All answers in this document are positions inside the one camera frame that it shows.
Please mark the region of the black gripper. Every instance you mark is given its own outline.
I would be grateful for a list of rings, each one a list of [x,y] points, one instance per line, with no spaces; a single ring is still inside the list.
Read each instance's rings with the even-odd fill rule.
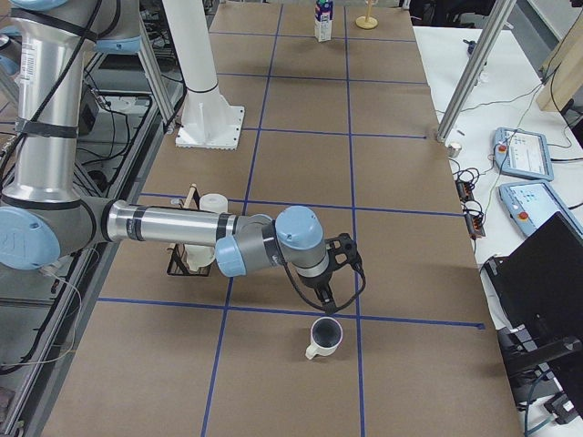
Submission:
[[[322,310],[325,313],[335,313],[335,301],[332,296],[330,280],[331,272],[324,272],[314,277],[300,276],[301,282],[306,287],[313,289],[322,304]]]

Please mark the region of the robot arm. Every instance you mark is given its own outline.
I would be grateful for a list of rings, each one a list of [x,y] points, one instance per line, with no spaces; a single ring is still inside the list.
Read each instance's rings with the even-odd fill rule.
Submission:
[[[1,261],[37,269],[101,241],[208,246],[220,271],[244,276],[283,266],[294,287],[316,292],[313,307],[336,312],[331,242],[315,213],[285,209],[276,219],[130,205],[84,197],[73,187],[83,57],[92,49],[135,52],[135,1],[15,1],[22,34],[15,177],[1,194]]]

